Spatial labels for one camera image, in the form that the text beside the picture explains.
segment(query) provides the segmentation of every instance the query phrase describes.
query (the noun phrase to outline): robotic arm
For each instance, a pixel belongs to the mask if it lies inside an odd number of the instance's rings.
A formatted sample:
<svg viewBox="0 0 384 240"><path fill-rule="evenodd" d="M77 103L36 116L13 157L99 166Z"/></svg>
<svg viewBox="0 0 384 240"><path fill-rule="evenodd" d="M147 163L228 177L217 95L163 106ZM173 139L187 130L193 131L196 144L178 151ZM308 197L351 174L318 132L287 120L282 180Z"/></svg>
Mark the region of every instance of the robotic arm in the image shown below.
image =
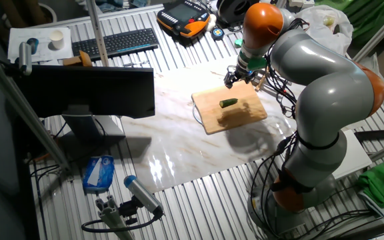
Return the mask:
<svg viewBox="0 0 384 240"><path fill-rule="evenodd" d="M236 69L227 74L225 84L230 88L240 79L250 81L255 66L265 67L259 61L272 46L272 68L289 81L306 85L295 108L299 142L272 188L273 204L294 213L320 204L332 193L332 172L346 154L346 137L340 129L380 108L384 83L364 66L318 44L301 28L289 29L292 21L285 9L267 3L251 6L244 18Z"/></svg>

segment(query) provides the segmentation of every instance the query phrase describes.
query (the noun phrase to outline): cup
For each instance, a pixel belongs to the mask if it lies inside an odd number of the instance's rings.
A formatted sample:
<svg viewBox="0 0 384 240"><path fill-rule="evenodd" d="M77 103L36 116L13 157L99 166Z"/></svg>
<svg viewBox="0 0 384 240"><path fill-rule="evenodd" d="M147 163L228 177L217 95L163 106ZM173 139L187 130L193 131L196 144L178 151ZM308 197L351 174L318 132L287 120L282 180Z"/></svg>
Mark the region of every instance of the cup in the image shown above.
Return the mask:
<svg viewBox="0 0 384 240"><path fill-rule="evenodd" d="M62 49L65 46L65 42L63 40L63 33L59 30L55 30L50 33L50 40L56 49Z"/></svg>

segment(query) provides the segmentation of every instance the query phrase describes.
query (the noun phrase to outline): wooden cutting board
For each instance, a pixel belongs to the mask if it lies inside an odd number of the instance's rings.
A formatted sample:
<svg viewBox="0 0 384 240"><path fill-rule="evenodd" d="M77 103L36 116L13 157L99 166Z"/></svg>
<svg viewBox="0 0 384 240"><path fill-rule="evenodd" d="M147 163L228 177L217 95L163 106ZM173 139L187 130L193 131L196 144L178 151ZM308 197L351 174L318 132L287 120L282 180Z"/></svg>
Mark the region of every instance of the wooden cutting board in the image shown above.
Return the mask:
<svg viewBox="0 0 384 240"><path fill-rule="evenodd" d="M222 109L219 102L231 98L238 102ZM194 93L192 100L208 135L267 118L253 86L244 81L234 83L231 89L220 86Z"/></svg>

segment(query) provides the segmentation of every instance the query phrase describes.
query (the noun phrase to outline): computer monitor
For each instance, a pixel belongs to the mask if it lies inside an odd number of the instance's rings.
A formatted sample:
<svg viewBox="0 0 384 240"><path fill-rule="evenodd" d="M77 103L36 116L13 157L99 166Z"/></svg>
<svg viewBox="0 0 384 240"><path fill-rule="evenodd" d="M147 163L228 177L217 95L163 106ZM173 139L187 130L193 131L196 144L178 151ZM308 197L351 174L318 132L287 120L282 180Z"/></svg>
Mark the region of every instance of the computer monitor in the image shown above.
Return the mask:
<svg viewBox="0 0 384 240"><path fill-rule="evenodd" d="M73 134L63 136L61 143L72 157L102 140L104 149L124 137L114 122L100 119L108 133L103 135L94 115L136 119L155 114L153 69L149 68L34 65L29 76L14 80L38 117L63 116Z"/></svg>
<svg viewBox="0 0 384 240"><path fill-rule="evenodd" d="M15 82L38 117L61 115L69 105L88 105L94 115L155 114L150 68L34 65Z"/></svg>

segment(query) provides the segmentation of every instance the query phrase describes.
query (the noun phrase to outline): orange controller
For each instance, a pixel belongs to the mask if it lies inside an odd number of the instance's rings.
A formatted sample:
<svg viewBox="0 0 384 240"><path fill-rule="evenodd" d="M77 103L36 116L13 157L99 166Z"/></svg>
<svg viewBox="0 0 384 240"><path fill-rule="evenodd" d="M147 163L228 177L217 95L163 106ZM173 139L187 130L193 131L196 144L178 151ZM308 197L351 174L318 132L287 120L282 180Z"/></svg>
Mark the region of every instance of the orange controller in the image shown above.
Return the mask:
<svg viewBox="0 0 384 240"><path fill-rule="evenodd" d="M174 34L189 38L205 28L210 14L198 4L179 1L158 12L157 20Z"/></svg>

